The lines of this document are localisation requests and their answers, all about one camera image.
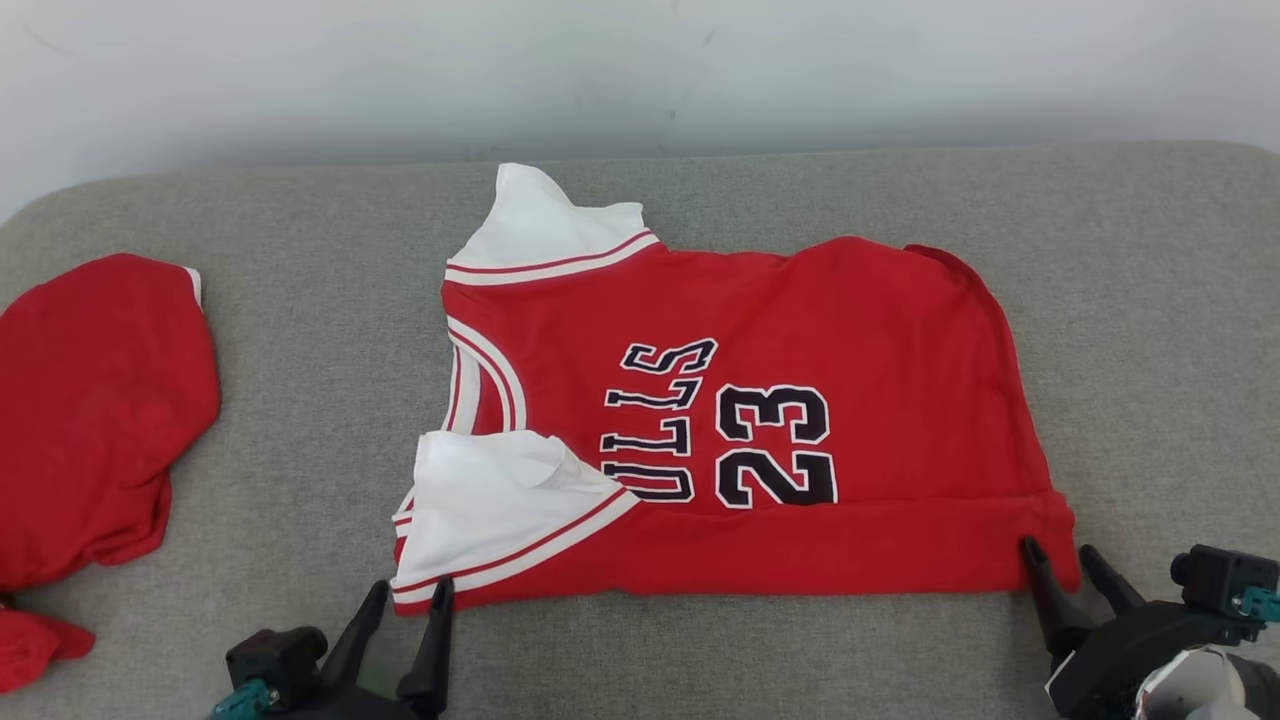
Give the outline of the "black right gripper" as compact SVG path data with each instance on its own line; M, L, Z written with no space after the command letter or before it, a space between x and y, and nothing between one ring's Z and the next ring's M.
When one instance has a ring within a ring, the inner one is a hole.
M1046 694L1062 719L1132 719L1139 687L1181 651L1238 646L1242 620L1183 603L1149 601L1093 546L1078 559L1117 618L1094 625L1059 583L1048 555L1024 536L1020 556L1052 667Z

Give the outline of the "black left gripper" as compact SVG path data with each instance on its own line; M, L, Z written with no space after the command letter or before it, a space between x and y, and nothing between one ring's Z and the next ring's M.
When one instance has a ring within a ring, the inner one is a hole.
M330 647L321 666L319 694L285 712L285 719L420 719L440 717L448 705L454 624L454 580L443 577L434 589L411 669L393 700L356 685L370 639L378 632L390 594L389 582L375 582L356 614Z

